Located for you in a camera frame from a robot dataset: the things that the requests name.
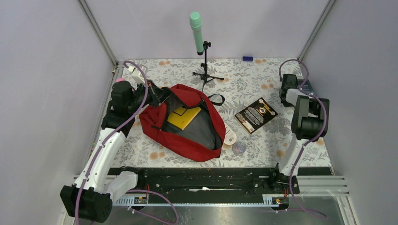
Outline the dark blue book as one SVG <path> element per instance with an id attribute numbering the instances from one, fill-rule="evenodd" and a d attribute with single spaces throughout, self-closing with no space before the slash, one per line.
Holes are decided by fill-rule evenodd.
<path id="1" fill-rule="evenodd" d="M 297 89 L 299 89 L 300 87 L 306 93 L 314 93 L 314 90 L 309 80 L 305 81 L 304 79 L 298 79 Z"/>

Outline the red backpack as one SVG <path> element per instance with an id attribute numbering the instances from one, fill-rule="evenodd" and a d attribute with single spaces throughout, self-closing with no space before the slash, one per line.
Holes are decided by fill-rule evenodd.
<path id="1" fill-rule="evenodd" d="M 210 100 L 202 91 L 177 84 L 164 87 L 168 98 L 160 106 L 148 106 L 140 115 L 141 128 L 145 135 L 174 153 L 196 162 L 206 162 L 218 158 L 226 136 L 223 119 L 216 106 L 221 102 Z M 199 113 L 180 129 L 168 121 L 178 107 L 184 109 L 200 108 Z"/>

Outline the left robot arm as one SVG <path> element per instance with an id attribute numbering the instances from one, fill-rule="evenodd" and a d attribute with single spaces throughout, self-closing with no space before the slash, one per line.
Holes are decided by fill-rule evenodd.
<path id="1" fill-rule="evenodd" d="M 113 84 L 94 150 L 74 183 L 61 189 L 60 197 L 69 216 L 103 223 L 113 203 L 128 190 L 135 193 L 144 190 L 146 181 L 135 172 L 122 172 L 108 184 L 106 177 L 136 115 L 147 105 L 161 105 L 169 96 L 169 91 L 157 87 L 151 80 L 139 84 L 136 89 L 125 80 Z"/>

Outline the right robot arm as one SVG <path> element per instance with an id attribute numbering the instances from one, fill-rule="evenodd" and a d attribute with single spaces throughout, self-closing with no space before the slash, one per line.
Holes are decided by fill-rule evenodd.
<path id="1" fill-rule="evenodd" d="M 299 87 L 296 75 L 284 74 L 280 88 L 284 106 L 293 106 L 291 122 L 292 139 L 284 157 L 276 164 L 267 185 L 274 193 L 299 193 L 297 174 L 309 143 L 324 137 L 328 130 L 329 106 L 327 98 L 315 96 Z"/>

